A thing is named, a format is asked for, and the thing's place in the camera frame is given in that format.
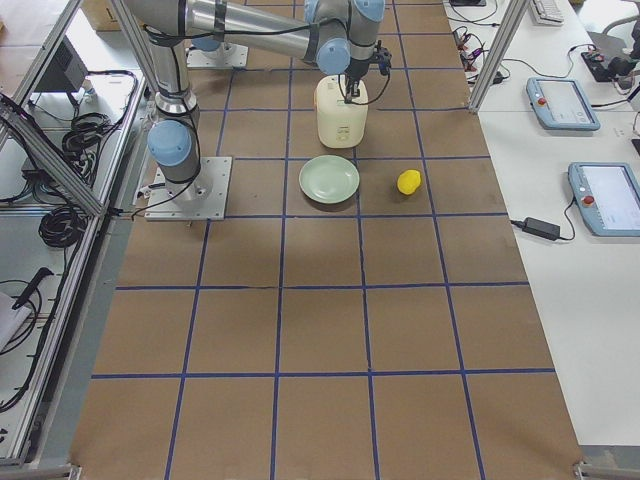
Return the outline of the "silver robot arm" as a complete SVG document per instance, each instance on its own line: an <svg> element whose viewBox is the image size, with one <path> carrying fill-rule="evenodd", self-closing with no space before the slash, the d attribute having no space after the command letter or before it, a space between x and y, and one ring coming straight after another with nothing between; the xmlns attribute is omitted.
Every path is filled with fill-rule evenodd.
<svg viewBox="0 0 640 480"><path fill-rule="evenodd" d="M193 120L198 102L189 60L205 69L229 69L254 48L297 58L335 76L348 104L360 104L360 82L371 65L390 74L391 55L378 39L382 1L307 1L303 19L229 1L129 1L147 34L164 118Z"/></svg>

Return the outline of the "green plate near arm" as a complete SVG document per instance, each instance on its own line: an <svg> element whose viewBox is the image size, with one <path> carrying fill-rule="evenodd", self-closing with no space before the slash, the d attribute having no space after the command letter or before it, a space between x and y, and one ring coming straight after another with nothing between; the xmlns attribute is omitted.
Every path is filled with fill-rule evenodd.
<svg viewBox="0 0 640 480"><path fill-rule="evenodd" d="M355 165L344 157L321 155L307 161L299 173L302 192L322 204L337 204L355 194L360 175Z"/></svg>

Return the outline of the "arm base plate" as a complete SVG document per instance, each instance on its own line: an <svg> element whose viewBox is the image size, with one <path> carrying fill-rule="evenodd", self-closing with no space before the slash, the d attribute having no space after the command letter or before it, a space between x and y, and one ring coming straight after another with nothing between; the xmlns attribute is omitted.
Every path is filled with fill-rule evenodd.
<svg viewBox="0 0 640 480"><path fill-rule="evenodd" d="M227 42L196 42L187 49L187 66L191 70L229 70L246 66L248 48Z"/></svg>
<svg viewBox="0 0 640 480"><path fill-rule="evenodd" d="M203 157L201 170L195 181L174 199L183 186L166 182L159 167L155 183L163 186L149 195L149 208L142 214L149 221L223 220L225 217L232 158Z"/></svg>

